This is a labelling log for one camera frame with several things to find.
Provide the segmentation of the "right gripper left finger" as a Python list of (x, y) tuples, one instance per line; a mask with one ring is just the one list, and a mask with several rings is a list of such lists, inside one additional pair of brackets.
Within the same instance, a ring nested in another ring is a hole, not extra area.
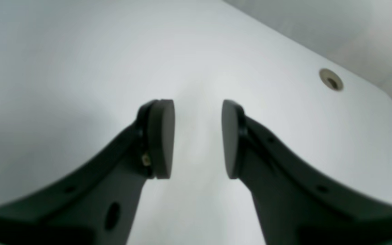
[(175, 107), (142, 105), (136, 120), (63, 179), (0, 206), (0, 244), (124, 245), (147, 180), (172, 172)]

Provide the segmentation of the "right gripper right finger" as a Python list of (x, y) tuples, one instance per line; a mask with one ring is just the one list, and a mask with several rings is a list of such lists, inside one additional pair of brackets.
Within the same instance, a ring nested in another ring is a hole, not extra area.
[(392, 245), (392, 205), (318, 171), (233, 100), (222, 104), (225, 168), (249, 190), (267, 245)]

